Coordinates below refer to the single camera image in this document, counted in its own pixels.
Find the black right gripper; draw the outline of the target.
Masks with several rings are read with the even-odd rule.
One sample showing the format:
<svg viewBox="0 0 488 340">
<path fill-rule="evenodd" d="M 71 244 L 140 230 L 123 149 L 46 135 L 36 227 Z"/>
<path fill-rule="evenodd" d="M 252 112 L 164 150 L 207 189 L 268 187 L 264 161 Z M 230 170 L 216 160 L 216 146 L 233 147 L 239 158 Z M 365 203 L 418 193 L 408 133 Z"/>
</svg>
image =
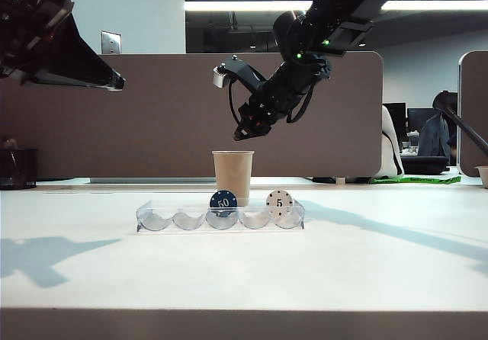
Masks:
<svg viewBox="0 0 488 340">
<path fill-rule="evenodd" d="M 235 141 L 266 136 L 271 126 L 285 118 L 297 122 L 307 109 L 316 85 L 316 66 L 283 63 L 239 108 L 241 120 Z"/>
</svg>

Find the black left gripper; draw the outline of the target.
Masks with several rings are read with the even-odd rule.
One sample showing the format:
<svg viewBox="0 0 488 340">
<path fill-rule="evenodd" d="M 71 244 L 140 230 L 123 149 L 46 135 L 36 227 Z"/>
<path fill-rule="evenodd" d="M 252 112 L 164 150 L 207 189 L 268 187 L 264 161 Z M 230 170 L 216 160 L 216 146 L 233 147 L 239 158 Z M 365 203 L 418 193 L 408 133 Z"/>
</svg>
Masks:
<svg viewBox="0 0 488 340">
<path fill-rule="evenodd" d="M 125 79 L 81 38 L 71 0 L 1 0 L 1 77 L 122 90 Z"/>
</svg>

